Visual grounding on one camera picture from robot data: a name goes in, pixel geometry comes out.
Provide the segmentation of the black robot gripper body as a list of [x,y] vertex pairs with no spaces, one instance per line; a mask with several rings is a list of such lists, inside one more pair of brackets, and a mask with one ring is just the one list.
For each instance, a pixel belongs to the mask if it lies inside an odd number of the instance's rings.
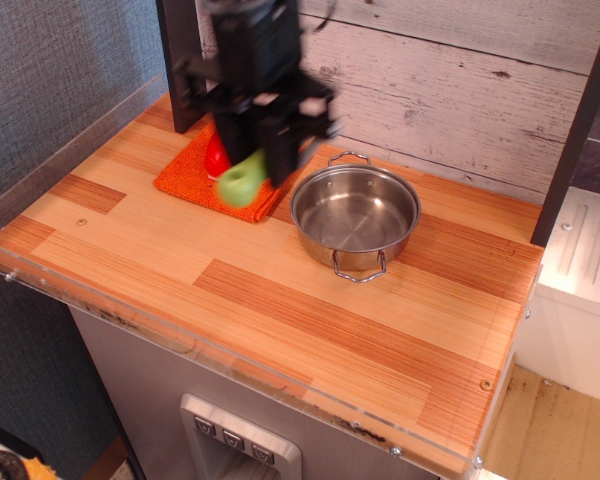
[[333,100],[333,90],[300,68],[301,34],[295,1],[196,2],[207,82],[206,113],[245,113],[259,140],[266,116],[285,119],[299,140],[331,139],[339,131],[329,112],[300,111],[308,99]]

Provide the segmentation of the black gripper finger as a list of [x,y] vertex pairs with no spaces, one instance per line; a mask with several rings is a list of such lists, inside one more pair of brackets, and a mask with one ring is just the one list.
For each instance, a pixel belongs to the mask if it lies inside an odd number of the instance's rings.
[[253,129],[245,113],[214,114],[216,129],[231,165],[237,165],[255,152]]
[[285,119],[266,116],[259,123],[259,142],[270,183],[279,188],[298,168],[297,133]]

